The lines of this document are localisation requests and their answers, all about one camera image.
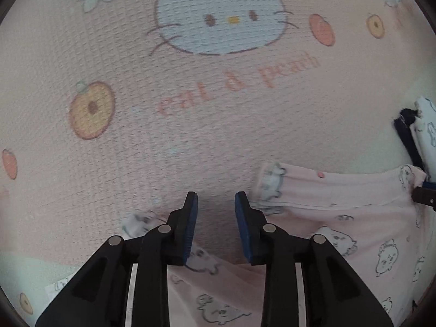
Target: pink cloth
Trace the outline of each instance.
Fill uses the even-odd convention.
[[[420,275],[432,238],[430,209],[414,205],[410,196],[425,176],[408,165],[343,175],[273,162],[263,166],[250,200],[291,235],[326,236],[399,325],[420,298],[416,282],[429,285],[433,278]],[[191,326],[260,325],[263,267],[232,265],[197,246],[187,267],[169,269],[172,319]]]

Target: cartoon bear print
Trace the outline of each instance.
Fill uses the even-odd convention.
[[[193,54],[244,52],[277,41],[292,15],[282,0],[157,0],[156,27],[163,42]]]
[[[186,268],[193,272],[209,272],[210,275],[218,274],[219,263],[205,250],[192,244],[191,253],[186,261]]]
[[[132,213],[123,222],[123,231],[130,238],[145,235],[151,229],[165,224],[153,211],[146,213]]]
[[[386,313],[389,313],[389,311],[390,311],[391,308],[392,308],[392,301],[391,301],[391,298],[388,297],[386,300],[383,300],[383,301],[381,302],[381,305],[383,306],[383,308],[384,308],[384,310],[386,311]]]
[[[269,201],[271,198],[279,198],[282,193],[279,191],[283,184],[283,176],[286,173],[284,168],[280,167],[278,162],[271,164],[262,176],[260,184],[260,199]]]
[[[381,274],[391,270],[397,259],[398,249],[395,245],[394,239],[391,238],[379,248],[379,261],[376,266],[377,276],[379,277]]]
[[[433,122],[427,124],[427,133],[429,133],[432,146],[436,147],[436,128]]]
[[[416,266],[415,266],[415,272],[413,273],[413,280],[412,281],[418,281],[419,274],[421,274],[422,266],[424,265],[425,260],[426,260],[426,257],[424,257],[424,256],[418,258],[418,261],[416,262]]]
[[[314,235],[315,234],[325,236],[343,257],[351,255],[357,251],[357,241],[354,241],[350,236],[343,232],[332,230],[328,226],[322,226],[316,233],[314,233]]]
[[[412,172],[410,166],[402,166],[400,168],[400,182],[404,190],[410,190],[415,183],[415,174]]]
[[[199,304],[197,309],[202,311],[203,319],[209,323],[218,322],[219,326],[242,316],[251,315],[251,313],[244,313],[206,294],[200,295],[197,298],[197,303]]]

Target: orange fruit print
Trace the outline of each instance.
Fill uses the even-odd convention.
[[[334,45],[335,38],[333,28],[330,23],[324,20],[320,15],[313,14],[309,17],[310,30],[318,42],[327,47]]]
[[[8,177],[14,180],[17,177],[18,172],[17,158],[12,152],[5,149],[2,153],[2,160],[4,170]]]
[[[380,39],[384,37],[384,26],[382,19],[377,15],[372,15],[366,20],[366,25],[373,37]]]
[[[108,128],[115,111],[115,97],[104,82],[77,84],[79,93],[70,105],[70,125],[79,138],[91,140]]]

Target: hello kitty print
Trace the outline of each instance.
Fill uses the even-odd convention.
[[[157,0],[149,32],[187,53],[223,55],[277,41],[287,27],[298,28],[291,16],[282,0]]]

